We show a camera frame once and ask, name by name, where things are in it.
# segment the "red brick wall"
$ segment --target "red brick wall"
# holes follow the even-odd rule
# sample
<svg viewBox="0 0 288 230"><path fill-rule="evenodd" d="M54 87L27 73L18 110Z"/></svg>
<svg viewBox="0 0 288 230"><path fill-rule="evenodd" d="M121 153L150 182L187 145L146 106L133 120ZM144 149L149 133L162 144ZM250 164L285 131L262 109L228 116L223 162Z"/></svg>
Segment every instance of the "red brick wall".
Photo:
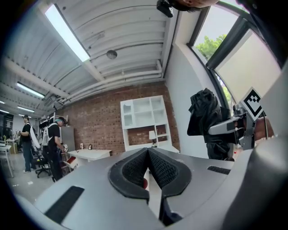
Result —
<svg viewBox="0 0 288 230"><path fill-rule="evenodd" d="M84 148L92 144L93 149L112 150L115 155L125 151L120 102L158 95L163 95L164 98L172 144L180 150L172 103L164 82L123 87L96 94L68 105L58 113L68 115L68 123L74 127L76 149L80 148L80 143L84 144ZM139 129L137 132L140 133L139 138L133 137L133 131L129 131L130 144L137 144L137 139L141 141L145 139L150 143L147 128Z"/></svg>

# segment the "black rubber pad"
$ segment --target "black rubber pad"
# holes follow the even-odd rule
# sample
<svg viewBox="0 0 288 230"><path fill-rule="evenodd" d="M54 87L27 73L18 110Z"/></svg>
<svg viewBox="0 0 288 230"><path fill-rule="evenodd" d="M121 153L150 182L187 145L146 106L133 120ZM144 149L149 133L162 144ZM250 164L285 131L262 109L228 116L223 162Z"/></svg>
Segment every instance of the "black rubber pad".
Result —
<svg viewBox="0 0 288 230"><path fill-rule="evenodd" d="M211 170L213 172L216 172L216 173L218 172L218 173L222 173L222 174L226 174L226 175L228 175L231 171L231 169L220 168L217 166L209 166L207 169Z"/></svg>
<svg viewBox="0 0 288 230"><path fill-rule="evenodd" d="M45 213L47 217L58 224L64 220L73 205L81 196L83 188L72 186L70 187Z"/></svg>

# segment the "cable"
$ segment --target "cable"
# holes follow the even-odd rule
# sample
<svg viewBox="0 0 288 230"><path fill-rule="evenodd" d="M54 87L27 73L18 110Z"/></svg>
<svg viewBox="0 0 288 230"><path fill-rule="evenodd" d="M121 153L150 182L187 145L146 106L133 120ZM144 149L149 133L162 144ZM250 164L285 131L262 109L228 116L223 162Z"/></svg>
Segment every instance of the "cable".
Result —
<svg viewBox="0 0 288 230"><path fill-rule="evenodd" d="M268 139L268 130L267 130L267 123L266 123L266 118L265 118L264 111L262 112L262 114L263 114L263 119L264 119L265 137L266 137L266 140L267 140Z"/></svg>

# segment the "ceiling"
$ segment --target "ceiling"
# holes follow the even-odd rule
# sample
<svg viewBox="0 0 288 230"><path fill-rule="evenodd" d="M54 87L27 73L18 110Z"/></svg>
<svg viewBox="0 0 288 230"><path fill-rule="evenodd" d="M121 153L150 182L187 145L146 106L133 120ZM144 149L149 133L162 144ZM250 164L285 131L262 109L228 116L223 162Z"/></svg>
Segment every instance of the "ceiling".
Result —
<svg viewBox="0 0 288 230"><path fill-rule="evenodd" d="M156 0L41 1L15 28L6 45L0 77L0 109L13 114L35 111L39 118L56 107L87 96L162 79L176 16L168 19ZM90 55L81 62L44 15L57 4L75 36ZM108 50L117 52L113 60ZM40 99L20 82L44 94Z"/></svg>

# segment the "pipe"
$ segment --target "pipe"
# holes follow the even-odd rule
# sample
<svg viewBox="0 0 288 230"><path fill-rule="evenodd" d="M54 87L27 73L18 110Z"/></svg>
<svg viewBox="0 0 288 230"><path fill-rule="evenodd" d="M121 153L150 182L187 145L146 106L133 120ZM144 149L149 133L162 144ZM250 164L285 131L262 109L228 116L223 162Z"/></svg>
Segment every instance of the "pipe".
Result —
<svg viewBox="0 0 288 230"><path fill-rule="evenodd" d="M97 88L96 91L92 91L92 92L90 92L88 94L85 93L85 94L79 95L78 97L74 98L73 100L65 103L65 105L73 103L75 101L79 101L79 100L81 100L83 98L95 95L97 93L101 93L101 92L105 92L105 91L108 91L108 90L111 90L111 89L115 89L115 85L118 86L116 88L120 88L120 87L124 87L124 86L127 86L127 85L131 85L131 82L135 82L135 83L138 83L138 84L140 84L140 83L149 83L149 82L151 82L151 79L153 79L153 80L163 80L162 74L158 74L158 75L154 75L154 76L148 76L148 77L138 77L137 79L134 78L134 79L129 79L129 80L122 80L122 81L113 82L111 84L103 85L102 87Z"/></svg>
<svg viewBox="0 0 288 230"><path fill-rule="evenodd" d="M78 92L70 95L69 97L67 97L66 99L63 99L61 102L64 103L66 102L67 100L79 95L80 93L84 93L86 92L87 90L90 90L90 89L93 89L95 87L98 87L98 86L101 86L103 84L107 84L107 83L110 83L110 82L113 82L113 81L118 81L118 80L122 80L122 79L127 79L127 78L132 78L132 77L138 77L138 76L143 76L143 75L151 75L151 74L161 74L162 73L162 67L161 67L161 64L160 64L160 61L157 60L157 70L153 70L153 71L143 71L143 72L138 72L138 73L133 73L133 74L127 74L127 75L124 75L124 76L117 76L117 77L112 77L112 78L109 78L107 80L104 80L104 81L100 81L100 82L97 82L93 85L90 85L86 88L83 88L81 90L79 90Z"/></svg>

